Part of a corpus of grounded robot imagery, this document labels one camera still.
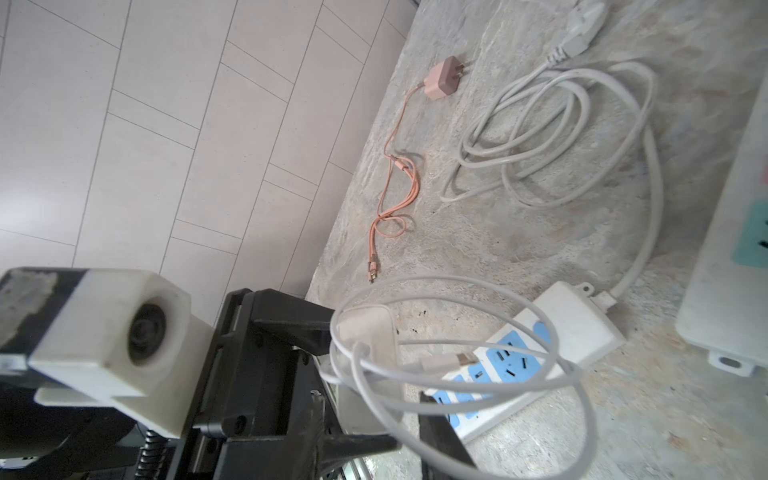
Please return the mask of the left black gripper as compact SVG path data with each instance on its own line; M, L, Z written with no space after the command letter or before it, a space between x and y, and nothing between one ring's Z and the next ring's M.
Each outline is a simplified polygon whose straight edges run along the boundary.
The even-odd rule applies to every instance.
M343 431L318 357L332 310L266 289L227 294L179 441L182 479L328 479L397 448Z

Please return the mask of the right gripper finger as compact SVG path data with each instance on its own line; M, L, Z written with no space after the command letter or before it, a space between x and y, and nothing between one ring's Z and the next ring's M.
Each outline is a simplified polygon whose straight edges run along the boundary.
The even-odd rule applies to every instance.
M475 463L464 444L460 441L454 428L445 416L418 415L419 439L438 450L439 452L461 462L467 466L475 467ZM436 469L426 460L421 460L421 472L423 480L455 480L453 471L447 473Z

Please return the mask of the white USB charger with cable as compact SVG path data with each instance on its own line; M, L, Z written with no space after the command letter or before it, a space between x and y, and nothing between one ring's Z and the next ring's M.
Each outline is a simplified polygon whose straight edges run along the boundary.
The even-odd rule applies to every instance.
M415 365L408 367L396 365L389 368L372 359L371 348L365 342L361 340L344 340L341 338L341 316L345 311L351 308L353 302L370 295L375 290L385 286L400 282L427 280L463 282L477 287L487 288L523 305L532 312L537 320L541 321L546 326L549 333L548 341L544 341L532 329L524 326L521 322L512 319L501 310L494 309L481 303L467 304L469 308L483 311L489 315L497 317L525 333L540 346L538 350L520 349L512 346L506 347L502 344L462 339L442 339L440 342L446 345L497 348L499 350L509 350L537 356L544 361L541 366L540 375L532 380L527 380L517 385L492 383L470 386L461 382L443 381L438 378L440 375L448 374L460 368L460 361L463 359L461 355L455 354L453 356L439 357L434 362L421 360ZM580 479L589 470L597 453L598 433L596 414L581 382L583 370L576 363L565 359L561 355L560 339L556 324L552 322L550 316L548 316L539 306L535 305L534 302L508 288L495 285L485 280L458 275L423 274L390 278L378 284L365 286L346 295L332 315L330 321L330 333L332 337L330 358L333 371L331 373L322 372L321 376L331 383L344 384L359 393L366 402L368 408L382 425L384 425L391 436L395 437L398 441L408 446L413 452L417 453L428 465L445 473L453 473L460 479L494 479L496 477L494 474L483 472L475 467L463 464L449 455L440 452L436 448L427 445L426 442L416 439L407 430L401 427L399 421L392 415L394 411L411 412L424 416L448 415L450 413L460 413L464 410L481 411L527 393L546 392L571 387L575 390L583 409L584 424L586 428L585 439L582 451L574 463L566 470L555 474L553 477L555 479ZM381 380L391 380L399 384L434 387L439 390L453 392L467 391L469 393L477 394L485 393L490 397L488 399L473 400L455 406L446 405L431 408L424 404L410 403L387 394L375 392L371 388L371 383L373 381Z

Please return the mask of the small blue-socket power strip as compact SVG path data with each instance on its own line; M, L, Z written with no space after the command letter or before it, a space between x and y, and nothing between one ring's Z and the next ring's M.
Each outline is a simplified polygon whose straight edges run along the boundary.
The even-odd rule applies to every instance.
M576 286L558 281L535 300L552 321L559 338L560 354L585 369L625 343L619 329L592 299L594 287L589 283ZM446 380L464 383L517 384L531 380L543 362L531 355L513 352L513 347L539 350L541 346L519 329L505 325L488 341L503 344L505 350L478 347L474 354L479 362L444 376ZM526 393L518 398L483 411L451 414L451 427L458 437L469 442L528 404L542 397L541 392Z

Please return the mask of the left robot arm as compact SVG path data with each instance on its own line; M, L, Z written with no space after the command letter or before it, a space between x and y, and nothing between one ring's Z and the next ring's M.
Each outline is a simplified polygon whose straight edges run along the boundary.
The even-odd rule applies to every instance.
M335 479L398 444L340 424L317 364L331 317L273 289L241 289L209 324L150 271L10 269L1 475Z

